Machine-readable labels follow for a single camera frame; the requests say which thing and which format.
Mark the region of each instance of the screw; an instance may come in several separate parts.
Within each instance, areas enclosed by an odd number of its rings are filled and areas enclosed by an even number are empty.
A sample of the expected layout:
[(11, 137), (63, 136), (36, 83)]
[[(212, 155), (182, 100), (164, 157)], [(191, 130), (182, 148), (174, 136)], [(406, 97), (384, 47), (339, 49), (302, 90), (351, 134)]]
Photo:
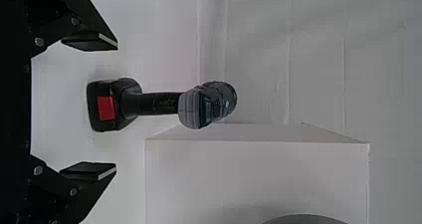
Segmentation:
[(44, 39), (42, 38), (36, 38), (35, 39), (35, 45), (37, 45), (37, 47), (44, 47)]
[(29, 66), (28, 65), (24, 66), (24, 72), (29, 73)]
[(79, 20), (78, 19), (72, 18), (71, 21), (72, 21), (72, 24), (74, 24), (75, 26), (78, 26), (79, 25)]
[(43, 174), (43, 167), (42, 166), (37, 166), (34, 168), (34, 176), (39, 176), (41, 174)]
[(75, 196), (76, 194), (78, 194), (78, 190), (76, 188), (71, 190), (71, 196)]

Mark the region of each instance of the drill handle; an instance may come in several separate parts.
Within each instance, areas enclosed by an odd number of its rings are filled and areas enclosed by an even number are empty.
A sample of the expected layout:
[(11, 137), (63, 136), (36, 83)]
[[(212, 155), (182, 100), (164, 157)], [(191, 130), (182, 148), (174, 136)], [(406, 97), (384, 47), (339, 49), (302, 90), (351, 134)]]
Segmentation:
[(121, 94), (120, 110), (125, 118), (177, 114), (181, 95), (182, 93), (143, 94), (137, 89), (126, 89)]

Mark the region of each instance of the gray round object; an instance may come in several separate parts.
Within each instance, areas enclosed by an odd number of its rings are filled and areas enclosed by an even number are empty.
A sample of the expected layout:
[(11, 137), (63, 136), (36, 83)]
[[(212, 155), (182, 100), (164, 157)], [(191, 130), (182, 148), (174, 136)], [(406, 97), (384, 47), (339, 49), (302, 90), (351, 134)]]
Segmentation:
[(332, 218), (314, 215), (292, 215), (280, 217), (264, 224), (346, 224)]

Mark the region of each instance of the black drill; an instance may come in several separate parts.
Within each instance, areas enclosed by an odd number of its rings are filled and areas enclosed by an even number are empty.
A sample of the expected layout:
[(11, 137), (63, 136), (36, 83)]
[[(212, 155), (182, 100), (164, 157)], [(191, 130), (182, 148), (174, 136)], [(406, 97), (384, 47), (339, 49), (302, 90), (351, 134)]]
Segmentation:
[(199, 129), (234, 111), (235, 89), (210, 82), (185, 93), (144, 94), (130, 78), (90, 83), (87, 88), (90, 121), (95, 131), (121, 130), (138, 116), (178, 114), (181, 123)]

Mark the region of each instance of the white box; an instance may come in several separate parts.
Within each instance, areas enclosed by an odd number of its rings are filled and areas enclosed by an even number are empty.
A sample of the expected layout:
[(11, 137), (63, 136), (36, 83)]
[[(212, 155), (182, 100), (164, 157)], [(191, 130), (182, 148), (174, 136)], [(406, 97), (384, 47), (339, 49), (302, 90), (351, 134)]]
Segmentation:
[(309, 125), (183, 126), (145, 144), (147, 224), (367, 223), (369, 144)]

